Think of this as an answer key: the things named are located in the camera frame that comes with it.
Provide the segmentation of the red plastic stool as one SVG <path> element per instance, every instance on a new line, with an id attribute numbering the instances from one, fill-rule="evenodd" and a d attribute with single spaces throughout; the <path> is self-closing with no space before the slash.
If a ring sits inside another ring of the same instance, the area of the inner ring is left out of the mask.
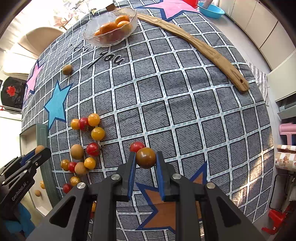
<path id="1" fill-rule="evenodd" d="M 272 228 L 262 227 L 261 230 L 268 233 L 269 235 L 275 235 L 279 229 L 283 226 L 285 223 L 285 220 L 289 216 L 289 213 L 291 213 L 292 208 L 290 205 L 286 208 L 284 212 L 271 209 L 268 213 L 268 217 L 272 221 Z"/>

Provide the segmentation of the beige chair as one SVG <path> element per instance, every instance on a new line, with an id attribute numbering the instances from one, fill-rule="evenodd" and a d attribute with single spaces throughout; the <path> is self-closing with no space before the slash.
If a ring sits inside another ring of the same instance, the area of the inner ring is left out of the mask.
<path id="1" fill-rule="evenodd" d="M 18 44 L 37 56 L 40 56 L 43 51 L 63 32 L 52 27 L 36 28 L 21 37 Z"/>

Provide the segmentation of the red cherry tomato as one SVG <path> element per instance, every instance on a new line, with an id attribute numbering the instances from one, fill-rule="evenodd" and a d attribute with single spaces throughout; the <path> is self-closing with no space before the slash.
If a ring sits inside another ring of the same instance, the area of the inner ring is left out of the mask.
<path id="1" fill-rule="evenodd" d="M 76 162 L 69 162 L 68 169 L 71 173 L 75 173 L 75 166 L 77 165 Z"/>
<path id="2" fill-rule="evenodd" d="M 66 183 L 66 184 L 63 185 L 63 192 L 65 194 L 69 193 L 71 191 L 71 189 L 72 189 L 72 185 L 71 184 Z"/>
<path id="3" fill-rule="evenodd" d="M 86 152 L 89 156 L 97 157 L 100 154 L 100 147 L 95 142 L 90 143 L 86 147 Z"/>
<path id="4" fill-rule="evenodd" d="M 80 118 L 78 121 L 78 127 L 81 131 L 88 131 L 89 130 L 89 123 L 88 118 Z"/>
<path id="5" fill-rule="evenodd" d="M 140 149 L 142 149 L 144 147 L 145 147 L 145 144 L 144 143 L 137 141 L 137 142 L 133 142 L 130 145 L 129 150 L 131 152 L 135 152 L 136 153 L 136 152 L 138 152 Z"/>

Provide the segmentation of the striped cloth rag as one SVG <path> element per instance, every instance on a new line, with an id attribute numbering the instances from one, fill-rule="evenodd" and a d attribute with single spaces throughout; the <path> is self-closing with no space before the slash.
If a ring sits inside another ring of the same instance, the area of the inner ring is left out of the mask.
<path id="1" fill-rule="evenodd" d="M 252 74 L 254 75 L 255 82 L 262 94 L 266 106 L 268 106 L 267 75 L 251 62 L 246 60 L 246 63 L 249 66 Z"/>

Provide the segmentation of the washing machine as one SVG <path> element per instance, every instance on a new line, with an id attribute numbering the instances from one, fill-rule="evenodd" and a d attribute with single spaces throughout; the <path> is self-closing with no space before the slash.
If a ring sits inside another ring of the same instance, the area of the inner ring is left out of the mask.
<path id="1" fill-rule="evenodd" d="M 25 97 L 26 81 L 8 77 L 1 89 L 1 111 L 20 114 Z"/>

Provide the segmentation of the glass fruit bowl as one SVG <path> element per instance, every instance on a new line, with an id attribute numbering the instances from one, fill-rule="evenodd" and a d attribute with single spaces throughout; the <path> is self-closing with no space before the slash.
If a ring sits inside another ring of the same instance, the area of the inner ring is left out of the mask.
<path id="1" fill-rule="evenodd" d="M 110 47 L 129 37 L 137 28 L 137 12 L 121 8 L 100 15 L 86 24 L 83 38 L 96 47 Z"/>

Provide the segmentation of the orange tangerines in bowl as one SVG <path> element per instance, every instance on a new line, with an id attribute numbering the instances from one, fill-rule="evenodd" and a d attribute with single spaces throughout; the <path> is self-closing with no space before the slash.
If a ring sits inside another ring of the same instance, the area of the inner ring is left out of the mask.
<path id="1" fill-rule="evenodd" d="M 93 36 L 104 35 L 112 31 L 119 36 L 130 32 L 130 17 L 128 15 L 117 16 L 115 21 L 101 25 Z"/>

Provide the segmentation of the white rectangular tray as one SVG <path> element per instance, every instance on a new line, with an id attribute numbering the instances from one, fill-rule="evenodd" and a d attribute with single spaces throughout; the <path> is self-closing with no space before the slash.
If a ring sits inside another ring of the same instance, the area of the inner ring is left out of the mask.
<path id="1" fill-rule="evenodd" d="M 49 146 L 48 127 L 40 123 L 33 124 L 20 133 L 20 152 L 25 155 L 38 145 Z M 60 200 L 54 182 L 51 162 L 52 160 L 49 159 L 37 169 L 34 176 L 35 183 L 29 190 L 35 209 L 43 216 L 46 216 Z M 44 182 L 45 189 L 40 187 L 41 181 Z M 41 197 L 34 194 L 35 190 L 41 191 Z"/>

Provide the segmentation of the yellow cherry tomato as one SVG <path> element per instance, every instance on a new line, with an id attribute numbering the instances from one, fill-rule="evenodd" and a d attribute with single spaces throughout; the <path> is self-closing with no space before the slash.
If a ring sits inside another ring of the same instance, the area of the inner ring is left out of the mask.
<path id="1" fill-rule="evenodd" d="M 70 126 L 73 130 L 79 130 L 79 119 L 72 119 Z"/>
<path id="2" fill-rule="evenodd" d="M 98 126 L 100 123 L 100 116 L 96 113 L 92 113 L 88 116 L 88 124 L 92 127 Z"/>
<path id="3" fill-rule="evenodd" d="M 101 128 L 101 127 L 95 127 L 91 131 L 91 137 L 95 141 L 101 141 L 105 137 L 105 130 L 103 128 Z"/>
<path id="4" fill-rule="evenodd" d="M 40 187 L 41 187 L 42 189 L 45 189 L 45 185 L 44 185 L 44 182 L 43 182 L 43 181 L 40 182 Z"/>
<path id="5" fill-rule="evenodd" d="M 93 170 L 96 167 L 96 160 L 92 157 L 88 157 L 84 160 L 85 168 Z"/>
<path id="6" fill-rule="evenodd" d="M 61 168 L 64 170 L 64 171 L 69 171 L 69 163 L 70 161 L 67 160 L 67 159 L 63 159 L 60 163 L 61 165 Z"/>
<path id="7" fill-rule="evenodd" d="M 70 184 L 72 187 L 75 187 L 80 182 L 81 182 L 81 179 L 78 176 L 72 176 L 70 178 Z"/>
<path id="8" fill-rule="evenodd" d="M 95 209 L 96 209 L 96 202 L 94 201 L 93 204 L 92 204 L 92 209 L 91 209 L 91 212 L 95 212 Z"/>

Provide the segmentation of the dark brown tomato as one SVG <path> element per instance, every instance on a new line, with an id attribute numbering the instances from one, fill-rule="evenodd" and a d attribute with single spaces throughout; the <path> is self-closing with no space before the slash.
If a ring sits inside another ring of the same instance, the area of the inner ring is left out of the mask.
<path id="1" fill-rule="evenodd" d="M 156 163 L 156 153 L 151 148 L 141 148 L 136 153 L 136 162 L 143 169 L 152 168 Z"/>

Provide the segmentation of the blue plastic basin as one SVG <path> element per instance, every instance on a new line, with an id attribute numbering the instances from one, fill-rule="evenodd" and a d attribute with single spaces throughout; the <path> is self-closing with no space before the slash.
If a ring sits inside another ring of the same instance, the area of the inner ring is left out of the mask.
<path id="1" fill-rule="evenodd" d="M 203 4 L 204 4 L 203 2 L 198 2 L 198 9 L 200 13 L 202 13 L 203 15 L 209 18 L 218 19 L 225 14 L 225 11 L 219 8 L 218 6 L 210 4 L 206 9 L 203 7 Z"/>

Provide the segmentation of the red plastic basin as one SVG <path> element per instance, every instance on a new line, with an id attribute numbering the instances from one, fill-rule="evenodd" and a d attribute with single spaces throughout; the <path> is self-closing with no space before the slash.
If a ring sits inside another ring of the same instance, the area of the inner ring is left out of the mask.
<path id="1" fill-rule="evenodd" d="M 183 1 L 195 9 L 197 8 L 198 0 L 183 0 Z"/>

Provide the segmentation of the brown longan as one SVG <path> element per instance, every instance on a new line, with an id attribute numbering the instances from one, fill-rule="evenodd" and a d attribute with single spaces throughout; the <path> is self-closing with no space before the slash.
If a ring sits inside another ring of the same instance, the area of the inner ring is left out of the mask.
<path id="1" fill-rule="evenodd" d="M 37 196 L 37 197 L 41 197 L 42 193 L 40 190 L 35 190 L 34 191 L 34 194 Z"/>
<path id="2" fill-rule="evenodd" d="M 65 65 L 63 68 L 62 68 L 62 74 L 63 75 L 66 75 L 66 76 L 69 76 L 73 71 L 73 67 L 72 65 L 68 64 L 68 65 Z"/>
<path id="3" fill-rule="evenodd" d="M 43 149 L 45 149 L 45 147 L 44 147 L 43 145 L 38 145 L 38 146 L 35 148 L 35 154 L 40 153 Z"/>
<path id="4" fill-rule="evenodd" d="M 83 176 L 83 175 L 86 175 L 88 173 L 88 169 L 84 166 L 83 162 L 78 162 L 75 165 L 74 171 L 78 176 Z"/>
<path id="5" fill-rule="evenodd" d="M 84 156 L 84 149 L 80 144 L 74 144 L 70 149 L 70 155 L 75 160 L 80 160 Z"/>

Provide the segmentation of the patterned wrapped box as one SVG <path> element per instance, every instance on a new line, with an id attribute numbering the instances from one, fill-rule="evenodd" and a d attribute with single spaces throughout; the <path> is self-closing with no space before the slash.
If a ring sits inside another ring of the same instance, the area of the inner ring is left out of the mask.
<path id="1" fill-rule="evenodd" d="M 275 154 L 275 167 L 278 169 L 296 171 L 296 146 L 278 145 Z"/>

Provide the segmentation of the pink plastic stool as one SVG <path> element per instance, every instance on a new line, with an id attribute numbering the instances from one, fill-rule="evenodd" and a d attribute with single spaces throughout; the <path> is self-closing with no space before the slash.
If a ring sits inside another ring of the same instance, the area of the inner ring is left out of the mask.
<path id="1" fill-rule="evenodd" d="M 279 127 L 279 133 L 287 137 L 287 145 L 295 146 L 296 124 L 282 123 Z"/>

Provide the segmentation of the long wooden stick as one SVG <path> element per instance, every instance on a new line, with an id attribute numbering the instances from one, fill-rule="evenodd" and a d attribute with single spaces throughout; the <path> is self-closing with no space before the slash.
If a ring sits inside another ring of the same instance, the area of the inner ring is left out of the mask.
<path id="1" fill-rule="evenodd" d="M 177 25 L 168 23 L 167 21 L 164 21 L 160 18 L 141 13 L 137 13 L 137 16 L 140 20 L 162 28 L 190 43 L 203 56 L 215 64 L 240 92 L 246 92 L 249 89 L 247 80 L 243 77 L 239 70 L 236 69 L 221 53 L 210 47 L 205 42 L 195 38 Z"/>

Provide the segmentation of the checkered star tablecloth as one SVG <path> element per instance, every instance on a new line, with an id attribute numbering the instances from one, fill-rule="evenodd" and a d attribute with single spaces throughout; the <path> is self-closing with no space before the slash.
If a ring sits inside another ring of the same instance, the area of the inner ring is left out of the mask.
<path id="1" fill-rule="evenodd" d="M 243 57 L 205 17 L 172 1 L 124 1 L 137 13 L 177 25 L 221 53 L 247 80 L 240 92 L 227 76 L 182 38 L 137 17 L 122 42 L 96 47 L 83 38 L 90 13 L 40 55 L 22 110 L 22 127 L 48 127 L 51 168 L 59 202 L 28 240 L 264 240 L 253 222 L 266 212 L 273 181 L 273 137 L 262 94 Z M 72 65 L 69 76 L 62 74 Z M 105 137 L 73 130 L 72 119 L 100 116 Z M 130 145 L 161 151 L 171 172 L 171 201 L 162 201 L 156 164 L 136 165 L 130 201 L 121 200 Z M 100 154 L 86 147 L 97 143 Z M 80 144 L 84 156 L 70 155 Z M 96 160 L 83 176 L 61 161 Z M 81 182 L 67 194 L 63 185 Z M 91 212 L 93 202 L 95 212 Z"/>

